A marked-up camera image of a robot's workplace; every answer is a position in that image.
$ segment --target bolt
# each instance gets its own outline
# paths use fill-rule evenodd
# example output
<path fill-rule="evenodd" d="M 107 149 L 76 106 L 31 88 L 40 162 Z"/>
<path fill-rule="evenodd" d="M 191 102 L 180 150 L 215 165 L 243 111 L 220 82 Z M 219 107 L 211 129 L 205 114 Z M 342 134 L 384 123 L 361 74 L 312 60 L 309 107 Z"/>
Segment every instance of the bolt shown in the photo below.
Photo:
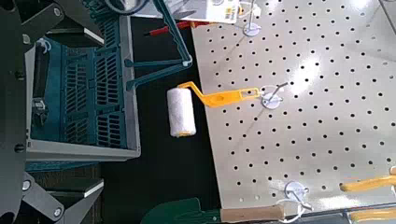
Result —
<path fill-rule="evenodd" d="M 25 147 L 23 144 L 17 144 L 17 145 L 15 145 L 14 150 L 16 153 L 21 153 L 21 152 L 24 152 Z"/>
<path fill-rule="evenodd" d="M 25 181 L 23 181 L 22 190 L 26 191 L 30 188 L 30 186 L 32 186 L 32 184 L 30 183 L 30 180 L 25 180 Z"/>
<path fill-rule="evenodd" d="M 53 212 L 53 215 L 54 215 L 55 217 L 58 217 L 58 216 L 61 215 L 61 213 L 62 213 L 62 208 L 57 208 L 57 209 L 55 209 L 55 211 Z"/>
<path fill-rule="evenodd" d="M 22 71 L 15 71 L 14 75 L 18 81 L 24 81 L 24 73 Z"/>
<path fill-rule="evenodd" d="M 61 10 L 59 10 L 57 7 L 53 9 L 53 13 L 55 13 L 55 16 L 61 16 Z"/>
<path fill-rule="evenodd" d="M 23 34 L 22 39 L 23 39 L 23 44 L 31 44 L 29 35 Z"/>

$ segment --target pegboard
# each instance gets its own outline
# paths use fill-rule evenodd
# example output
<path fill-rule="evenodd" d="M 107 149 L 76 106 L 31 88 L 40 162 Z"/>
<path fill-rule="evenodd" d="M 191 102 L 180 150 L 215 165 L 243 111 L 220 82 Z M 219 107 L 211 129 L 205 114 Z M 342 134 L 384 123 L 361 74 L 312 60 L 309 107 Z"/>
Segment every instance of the pegboard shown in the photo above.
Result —
<path fill-rule="evenodd" d="M 395 203 L 390 187 L 339 189 L 396 160 L 396 36 L 378 1 L 256 2 L 254 37 L 248 17 L 193 30 L 205 94 L 289 82 L 275 110 L 205 109 L 222 207 L 272 205 L 293 180 L 315 212 Z"/>

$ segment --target paint roller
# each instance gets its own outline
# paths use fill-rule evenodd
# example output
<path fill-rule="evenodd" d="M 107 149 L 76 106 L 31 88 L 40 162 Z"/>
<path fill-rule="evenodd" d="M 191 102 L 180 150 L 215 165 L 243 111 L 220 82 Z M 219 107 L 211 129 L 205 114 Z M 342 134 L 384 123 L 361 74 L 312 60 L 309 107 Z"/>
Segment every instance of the paint roller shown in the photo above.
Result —
<path fill-rule="evenodd" d="M 203 95 L 191 81 L 180 84 L 167 92 L 171 135 L 174 137 L 191 136 L 196 133 L 192 97 L 189 88 L 195 92 L 204 105 L 209 107 L 230 105 L 261 96 L 258 88 L 222 91 Z"/>

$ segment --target green shovel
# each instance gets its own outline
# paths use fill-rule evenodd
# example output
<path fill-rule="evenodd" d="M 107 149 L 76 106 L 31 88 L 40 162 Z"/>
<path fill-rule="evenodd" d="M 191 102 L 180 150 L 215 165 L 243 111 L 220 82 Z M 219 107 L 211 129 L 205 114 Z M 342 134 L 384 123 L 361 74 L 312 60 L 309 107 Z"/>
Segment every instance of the green shovel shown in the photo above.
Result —
<path fill-rule="evenodd" d="M 255 220 L 283 220 L 283 206 L 201 211 L 197 198 L 162 203 L 151 209 L 141 224 L 206 224 Z"/>

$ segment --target yellow roller handle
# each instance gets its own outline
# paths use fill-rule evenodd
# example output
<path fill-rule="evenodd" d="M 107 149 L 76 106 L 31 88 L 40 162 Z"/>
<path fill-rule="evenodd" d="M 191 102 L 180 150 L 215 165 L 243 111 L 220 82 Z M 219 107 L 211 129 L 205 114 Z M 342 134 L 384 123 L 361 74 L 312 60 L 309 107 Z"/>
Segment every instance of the yellow roller handle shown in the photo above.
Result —
<path fill-rule="evenodd" d="M 396 208 L 372 209 L 350 213 L 352 223 L 372 220 L 391 220 L 396 218 Z"/>
<path fill-rule="evenodd" d="M 396 185 L 396 175 L 381 176 L 375 179 L 362 180 L 356 183 L 341 185 L 342 191 L 363 191 Z"/>
<path fill-rule="evenodd" d="M 222 91 L 208 95 L 203 95 L 193 82 L 186 82 L 177 86 L 178 88 L 192 88 L 195 94 L 200 98 L 204 105 L 217 107 L 222 105 L 230 105 L 243 100 L 254 99 L 260 97 L 260 91 L 257 88 L 242 89 L 237 91 Z"/>

